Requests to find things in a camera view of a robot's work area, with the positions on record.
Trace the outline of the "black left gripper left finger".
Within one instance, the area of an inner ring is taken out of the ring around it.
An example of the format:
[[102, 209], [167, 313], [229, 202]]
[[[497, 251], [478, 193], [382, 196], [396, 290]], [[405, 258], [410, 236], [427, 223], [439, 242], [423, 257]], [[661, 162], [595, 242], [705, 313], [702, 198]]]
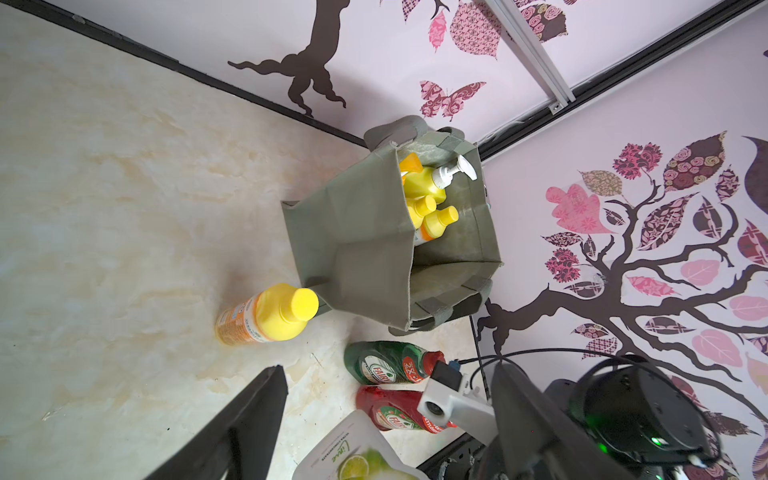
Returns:
[[288, 386], [280, 365], [264, 369], [150, 479], [265, 479]]

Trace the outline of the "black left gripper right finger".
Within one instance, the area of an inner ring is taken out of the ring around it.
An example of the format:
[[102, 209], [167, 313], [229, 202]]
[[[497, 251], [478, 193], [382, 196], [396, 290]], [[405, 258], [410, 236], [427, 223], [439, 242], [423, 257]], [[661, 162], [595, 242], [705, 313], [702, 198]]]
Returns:
[[522, 370], [498, 366], [491, 383], [493, 445], [509, 479], [631, 479]]

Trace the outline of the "white bottle green cap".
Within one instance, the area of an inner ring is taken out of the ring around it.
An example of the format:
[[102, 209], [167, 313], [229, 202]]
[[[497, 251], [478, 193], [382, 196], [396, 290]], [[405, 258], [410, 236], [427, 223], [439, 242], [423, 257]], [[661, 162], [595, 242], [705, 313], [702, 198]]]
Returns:
[[332, 429], [296, 467], [293, 480], [427, 480], [405, 465], [372, 420], [355, 410]]

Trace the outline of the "grey-green shopping bag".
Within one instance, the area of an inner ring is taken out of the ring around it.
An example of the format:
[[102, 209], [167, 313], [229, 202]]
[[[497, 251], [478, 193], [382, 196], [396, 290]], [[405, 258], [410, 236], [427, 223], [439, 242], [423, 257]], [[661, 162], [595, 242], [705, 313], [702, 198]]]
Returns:
[[398, 164], [414, 153], [427, 167], [463, 159], [480, 172], [476, 145], [461, 130], [434, 130], [418, 116], [372, 128], [364, 141], [367, 157], [303, 200], [282, 204], [301, 285], [318, 295], [320, 313], [362, 316], [395, 335], [475, 314], [502, 264], [483, 177], [453, 180], [446, 203], [458, 222], [417, 246]]

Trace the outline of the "large yellow dish soap bottle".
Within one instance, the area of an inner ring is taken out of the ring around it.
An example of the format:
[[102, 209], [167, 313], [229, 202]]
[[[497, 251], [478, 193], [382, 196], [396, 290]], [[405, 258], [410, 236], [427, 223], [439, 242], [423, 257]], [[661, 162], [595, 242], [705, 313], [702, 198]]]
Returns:
[[420, 172], [407, 173], [403, 177], [403, 190], [406, 198], [420, 199], [430, 196], [437, 205], [446, 201], [446, 189], [451, 185], [457, 173], [466, 175], [471, 181], [478, 178], [473, 165], [462, 155], [453, 163], [442, 166], [424, 167]]

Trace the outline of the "orange pump soap bottle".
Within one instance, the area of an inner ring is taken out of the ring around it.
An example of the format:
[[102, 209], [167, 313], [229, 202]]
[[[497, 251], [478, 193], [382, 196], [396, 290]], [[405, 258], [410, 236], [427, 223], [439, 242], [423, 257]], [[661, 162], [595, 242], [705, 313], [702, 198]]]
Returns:
[[399, 161], [399, 170], [402, 176], [409, 173], [420, 173], [423, 171], [423, 165], [415, 153], [410, 153]]

